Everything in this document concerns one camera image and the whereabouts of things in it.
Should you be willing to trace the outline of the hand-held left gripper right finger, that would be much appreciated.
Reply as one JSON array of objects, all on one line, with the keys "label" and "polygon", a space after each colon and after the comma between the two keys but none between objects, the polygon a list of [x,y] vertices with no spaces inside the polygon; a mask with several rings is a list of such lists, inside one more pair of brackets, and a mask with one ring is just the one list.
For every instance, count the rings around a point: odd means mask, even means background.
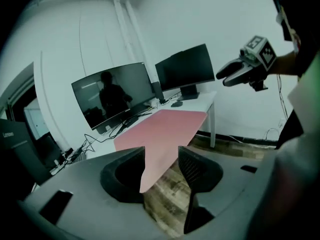
[{"label": "hand-held left gripper right finger", "polygon": [[178,148],[178,166],[191,193],[184,233],[188,234],[215,218],[205,207],[200,206],[196,194],[208,193],[223,177],[222,167],[184,146]]}]

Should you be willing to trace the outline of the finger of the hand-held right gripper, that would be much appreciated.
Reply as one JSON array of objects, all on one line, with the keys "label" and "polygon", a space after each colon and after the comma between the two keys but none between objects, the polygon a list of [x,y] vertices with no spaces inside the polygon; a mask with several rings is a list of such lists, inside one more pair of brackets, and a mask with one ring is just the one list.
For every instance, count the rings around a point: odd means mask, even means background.
[{"label": "finger of the hand-held right gripper", "polygon": [[240,58],[233,59],[225,64],[216,74],[217,79],[242,79],[246,63]]},{"label": "finger of the hand-held right gripper", "polygon": [[250,80],[251,71],[251,67],[244,66],[240,70],[226,77],[222,83],[226,87],[232,87],[238,84],[246,84]]}]

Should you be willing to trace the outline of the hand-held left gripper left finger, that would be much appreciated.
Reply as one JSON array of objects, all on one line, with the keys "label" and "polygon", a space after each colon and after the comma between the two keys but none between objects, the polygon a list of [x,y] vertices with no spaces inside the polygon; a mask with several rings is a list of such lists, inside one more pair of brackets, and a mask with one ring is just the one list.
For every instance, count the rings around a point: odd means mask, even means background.
[{"label": "hand-held left gripper left finger", "polygon": [[128,154],[108,163],[100,172],[102,188],[121,203],[142,204],[141,179],[145,171],[145,147],[137,147]]}]

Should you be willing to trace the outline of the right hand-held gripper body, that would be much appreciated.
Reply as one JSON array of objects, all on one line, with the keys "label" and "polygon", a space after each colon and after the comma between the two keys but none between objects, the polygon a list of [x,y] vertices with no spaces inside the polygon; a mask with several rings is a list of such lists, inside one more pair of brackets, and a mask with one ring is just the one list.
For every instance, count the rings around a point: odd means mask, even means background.
[{"label": "right hand-held gripper body", "polygon": [[255,35],[243,48],[239,58],[251,67],[248,83],[256,91],[266,90],[264,80],[277,56],[267,38]]}]

